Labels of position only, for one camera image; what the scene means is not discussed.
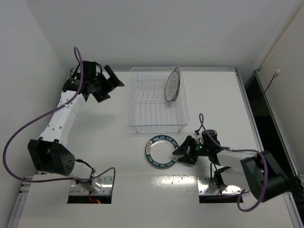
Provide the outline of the white plate black ring pattern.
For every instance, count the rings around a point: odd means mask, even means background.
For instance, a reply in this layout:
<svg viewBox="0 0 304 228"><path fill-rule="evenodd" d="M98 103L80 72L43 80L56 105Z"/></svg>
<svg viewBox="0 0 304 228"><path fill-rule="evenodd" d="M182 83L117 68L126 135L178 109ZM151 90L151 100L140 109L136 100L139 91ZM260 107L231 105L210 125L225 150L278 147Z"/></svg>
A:
<svg viewBox="0 0 304 228"><path fill-rule="evenodd" d="M177 86L178 86L178 75L175 72L175 69L171 72L171 74L168 77L168 80L166 82L165 87L165 99L166 101L172 101L175 97L175 94L177 92Z"/></svg>

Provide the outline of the white plate orange pattern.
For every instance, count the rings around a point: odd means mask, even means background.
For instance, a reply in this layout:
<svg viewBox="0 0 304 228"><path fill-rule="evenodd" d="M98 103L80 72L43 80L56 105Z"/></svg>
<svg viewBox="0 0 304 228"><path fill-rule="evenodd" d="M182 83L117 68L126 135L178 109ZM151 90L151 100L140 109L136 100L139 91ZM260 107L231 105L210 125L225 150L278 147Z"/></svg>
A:
<svg viewBox="0 0 304 228"><path fill-rule="evenodd" d="M180 91L180 86L181 86L181 68L180 67L176 67L175 68L175 72L178 75L178 86L177 86L177 92L175 94L175 97L173 98L174 102L177 100L178 95L179 95L179 91Z"/></svg>

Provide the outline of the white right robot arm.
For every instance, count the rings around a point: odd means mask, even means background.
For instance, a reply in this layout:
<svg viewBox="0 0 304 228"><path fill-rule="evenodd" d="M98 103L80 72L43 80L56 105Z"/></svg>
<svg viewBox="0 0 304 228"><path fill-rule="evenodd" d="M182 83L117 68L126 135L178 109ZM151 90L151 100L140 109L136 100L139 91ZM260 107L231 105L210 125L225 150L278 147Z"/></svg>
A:
<svg viewBox="0 0 304 228"><path fill-rule="evenodd" d="M256 199L262 196L262 202L292 190L292 177L283 171L270 152L262 151L258 155L221 147L214 130L202 131L201 136L202 143L187 136L172 154L179 156L179 162L189 165L194 165L199 157L207 157L218 165L212 177L218 188L234 185L251 192Z"/></svg>

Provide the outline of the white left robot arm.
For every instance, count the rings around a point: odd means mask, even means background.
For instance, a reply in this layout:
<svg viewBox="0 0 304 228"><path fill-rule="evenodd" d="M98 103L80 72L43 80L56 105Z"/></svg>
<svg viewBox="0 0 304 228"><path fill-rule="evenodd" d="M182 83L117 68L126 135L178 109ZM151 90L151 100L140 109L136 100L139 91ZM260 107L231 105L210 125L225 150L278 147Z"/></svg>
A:
<svg viewBox="0 0 304 228"><path fill-rule="evenodd" d="M92 95L97 102L110 98L109 93L124 84L114 71L97 62L83 61L64 83L59 110L52 115L47 127L36 140L30 140L28 151L38 171L72 178L83 189L93 192L101 179L87 162L76 159L67 149L67 140L77 113Z"/></svg>

